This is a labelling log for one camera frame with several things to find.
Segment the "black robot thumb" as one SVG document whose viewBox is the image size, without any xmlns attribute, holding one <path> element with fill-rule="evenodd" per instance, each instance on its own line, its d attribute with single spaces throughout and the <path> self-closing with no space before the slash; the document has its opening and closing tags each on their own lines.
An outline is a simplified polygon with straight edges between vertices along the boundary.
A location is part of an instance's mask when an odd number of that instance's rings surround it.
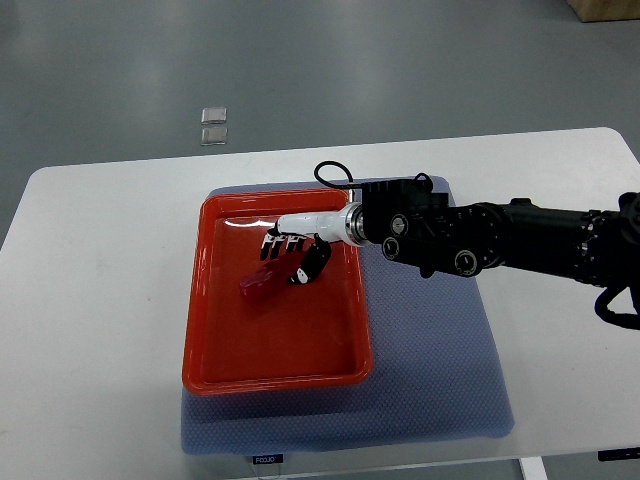
<svg viewBox="0 0 640 480">
<path fill-rule="evenodd" d="M 288 256 L 295 269 L 287 278 L 289 285 L 306 285 L 313 282 L 324 270 L 331 258 L 331 245 L 315 235 L 307 250 L 296 249 Z"/>
</svg>

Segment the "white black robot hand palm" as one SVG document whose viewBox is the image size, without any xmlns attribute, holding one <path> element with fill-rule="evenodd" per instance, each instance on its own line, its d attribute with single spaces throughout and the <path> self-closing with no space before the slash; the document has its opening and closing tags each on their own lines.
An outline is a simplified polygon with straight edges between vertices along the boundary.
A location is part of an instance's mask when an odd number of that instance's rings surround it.
<svg viewBox="0 0 640 480">
<path fill-rule="evenodd" d="M 361 245 L 361 205 L 347 204 L 339 211 L 318 211 L 286 214 L 268 230 L 268 243 L 314 238 L 350 246 Z"/>
</svg>

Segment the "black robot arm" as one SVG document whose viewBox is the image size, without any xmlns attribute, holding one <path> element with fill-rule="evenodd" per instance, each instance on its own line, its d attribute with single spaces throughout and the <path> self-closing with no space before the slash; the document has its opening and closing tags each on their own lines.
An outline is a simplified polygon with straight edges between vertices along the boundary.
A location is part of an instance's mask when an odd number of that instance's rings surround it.
<svg viewBox="0 0 640 480">
<path fill-rule="evenodd" d="M 392 262 L 415 266 L 424 278 L 434 273 L 473 277 L 506 266 L 602 288 L 596 315 L 625 329 L 639 327 L 639 313 L 616 313 L 610 303 L 629 291 L 639 304 L 639 195 L 622 194 L 615 211 L 546 209 L 528 198 L 507 204 L 488 202 L 452 206 L 433 190 L 431 178 L 342 184 L 359 191 L 338 211 L 287 214 L 264 236 L 260 258 L 312 245 L 288 281 L 315 280 L 331 256 L 331 246 L 377 244 Z"/>
</svg>

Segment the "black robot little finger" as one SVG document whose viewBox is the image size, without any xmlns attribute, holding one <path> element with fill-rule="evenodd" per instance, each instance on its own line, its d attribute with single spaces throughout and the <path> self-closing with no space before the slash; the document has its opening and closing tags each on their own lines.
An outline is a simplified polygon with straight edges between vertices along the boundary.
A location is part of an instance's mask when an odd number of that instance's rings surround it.
<svg viewBox="0 0 640 480">
<path fill-rule="evenodd" d="M 275 237 L 271 234 L 266 234 L 263 238 L 263 242 L 260 249 L 259 259 L 261 261 L 266 260 L 271 252 Z"/>
</svg>

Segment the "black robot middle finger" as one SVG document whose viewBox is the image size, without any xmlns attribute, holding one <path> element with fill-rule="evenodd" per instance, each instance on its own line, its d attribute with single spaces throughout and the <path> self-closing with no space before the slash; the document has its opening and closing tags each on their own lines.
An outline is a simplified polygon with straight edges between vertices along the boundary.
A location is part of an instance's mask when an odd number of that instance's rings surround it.
<svg viewBox="0 0 640 480">
<path fill-rule="evenodd" d="M 280 238 L 280 250 L 282 254 L 291 253 L 296 246 L 296 237 L 292 235 L 283 235 Z"/>
</svg>

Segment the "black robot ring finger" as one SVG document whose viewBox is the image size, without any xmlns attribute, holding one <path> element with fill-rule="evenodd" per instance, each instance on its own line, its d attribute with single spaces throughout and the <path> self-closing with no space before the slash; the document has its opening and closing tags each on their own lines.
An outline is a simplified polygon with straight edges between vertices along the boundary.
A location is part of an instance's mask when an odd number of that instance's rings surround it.
<svg viewBox="0 0 640 480">
<path fill-rule="evenodd" d="M 271 239 L 270 250 L 268 258 L 273 260 L 279 256 L 282 245 L 285 243 L 286 237 L 284 235 L 274 236 Z"/>
</svg>

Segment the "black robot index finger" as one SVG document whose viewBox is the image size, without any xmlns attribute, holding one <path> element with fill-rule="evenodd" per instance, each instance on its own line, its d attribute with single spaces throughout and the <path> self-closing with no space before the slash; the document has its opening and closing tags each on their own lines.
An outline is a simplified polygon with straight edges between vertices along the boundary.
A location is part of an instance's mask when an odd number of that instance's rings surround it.
<svg viewBox="0 0 640 480">
<path fill-rule="evenodd" d="M 292 238 L 292 251 L 300 252 L 304 249 L 306 238 L 304 236 L 295 236 Z"/>
</svg>

